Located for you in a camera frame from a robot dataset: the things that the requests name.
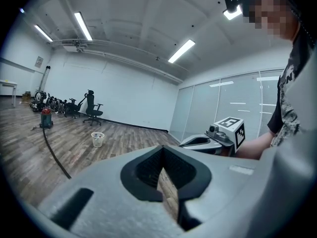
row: person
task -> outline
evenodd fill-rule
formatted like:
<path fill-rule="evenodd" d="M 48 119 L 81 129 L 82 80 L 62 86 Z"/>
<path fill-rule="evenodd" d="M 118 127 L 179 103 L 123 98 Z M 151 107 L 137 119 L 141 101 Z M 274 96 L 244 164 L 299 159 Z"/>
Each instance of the person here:
<path fill-rule="evenodd" d="M 266 29 L 268 34 L 293 43 L 288 64 L 277 84 L 277 103 L 269 132 L 252 141 L 245 141 L 236 156 L 259 159 L 270 146 L 280 145 L 286 138 L 300 133 L 300 121 L 289 103 L 285 92 L 294 83 L 308 61 L 314 42 L 297 17 L 292 13 L 288 0 L 239 0 L 243 16 L 255 23 L 256 28 Z"/>

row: white wall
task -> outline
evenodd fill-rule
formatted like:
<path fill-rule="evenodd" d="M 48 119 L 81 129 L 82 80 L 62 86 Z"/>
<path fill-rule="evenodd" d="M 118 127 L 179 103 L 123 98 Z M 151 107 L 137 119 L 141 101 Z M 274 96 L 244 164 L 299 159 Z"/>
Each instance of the white wall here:
<path fill-rule="evenodd" d="M 0 79 L 16 82 L 17 95 L 35 90 L 40 86 L 45 67 L 52 55 L 49 45 L 30 27 L 18 19 L 0 52 Z M 40 68 L 35 67 L 38 57 L 43 58 Z M 1 95 L 11 95 L 12 88 L 0 87 Z"/>
<path fill-rule="evenodd" d="M 179 88 L 231 75 L 286 67 L 292 50 L 290 42 L 250 38 L 215 51 L 192 68 Z"/>
<path fill-rule="evenodd" d="M 51 95 L 78 103 L 93 90 L 95 104 L 104 104 L 102 118 L 169 130 L 178 87 L 165 79 L 100 56 L 64 50 L 54 52 L 50 66 L 45 91 Z"/>

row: glass wall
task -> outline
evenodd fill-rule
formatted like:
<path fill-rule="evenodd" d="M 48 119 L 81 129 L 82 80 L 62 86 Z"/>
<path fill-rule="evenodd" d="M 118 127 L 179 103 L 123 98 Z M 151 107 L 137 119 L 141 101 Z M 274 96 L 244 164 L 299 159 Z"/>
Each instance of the glass wall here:
<path fill-rule="evenodd" d="M 278 78 L 281 75 L 282 70 L 261 72 L 261 82 L 263 91 L 263 103 L 262 103 L 262 120 L 259 136 L 268 132 L 268 122 L 270 121 L 272 114 L 276 108 L 277 102 L 277 83 Z"/>
<path fill-rule="evenodd" d="M 204 134 L 213 124 L 218 95 L 219 80 L 195 86 L 183 139 L 195 134 Z"/>
<path fill-rule="evenodd" d="M 180 89 L 177 96 L 174 115 L 170 125 L 169 133 L 177 140 L 182 141 L 192 102 L 194 87 Z"/>
<path fill-rule="evenodd" d="M 257 138 L 261 118 L 259 73 L 221 80 L 216 121 L 226 117 L 244 120 L 246 140 Z"/>
<path fill-rule="evenodd" d="M 205 133 L 214 121 L 236 117 L 244 120 L 247 140 L 263 135 L 276 107 L 281 73 L 255 72 L 180 89 L 169 133 L 182 141 Z"/>

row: white sticker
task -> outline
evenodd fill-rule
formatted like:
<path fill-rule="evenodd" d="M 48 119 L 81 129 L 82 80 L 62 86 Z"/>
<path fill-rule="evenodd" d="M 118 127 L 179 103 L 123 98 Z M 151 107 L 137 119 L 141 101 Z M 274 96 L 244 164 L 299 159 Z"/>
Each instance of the white sticker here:
<path fill-rule="evenodd" d="M 245 168 L 245 167 L 236 166 L 236 165 L 231 165 L 229 169 L 244 175 L 249 175 L 249 176 L 251 176 L 254 172 L 254 169 Z"/>

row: cable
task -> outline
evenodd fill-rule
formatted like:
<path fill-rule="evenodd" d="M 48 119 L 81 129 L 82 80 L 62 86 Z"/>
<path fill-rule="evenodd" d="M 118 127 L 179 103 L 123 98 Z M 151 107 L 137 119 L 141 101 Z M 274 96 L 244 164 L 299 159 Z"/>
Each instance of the cable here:
<path fill-rule="evenodd" d="M 58 158 L 55 156 L 53 150 L 51 149 L 51 146 L 50 146 L 50 144 L 49 144 L 49 142 L 48 142 L 48 139 L 46 138 L 46 135 L 45 135 L 44 124 L 43 124 L 43 126 L 42 126 L 42 129 L 43 129 L 43 135 L 44 135 L 44 139 L 45 139 L 46 145 L 48 146 L 48 148 L 49 148 L 49 150 L 50 150 L 50 152 L 51 152 L 51 154 L 52 154 L 54 160 L 55 160 L 56 163 L 59 165 L 59 167 L 62 169 L 62 171 L 64 172 L 64 174 L 66 175 L 66 177 L 67 177 L 68 179 L 71 179 L 71 176 L 70 176 L 69 173 L 66 171 L 66 169 L 63 167 L 63 165 L 61 164 L 61 162 L 59 162 Z"/>

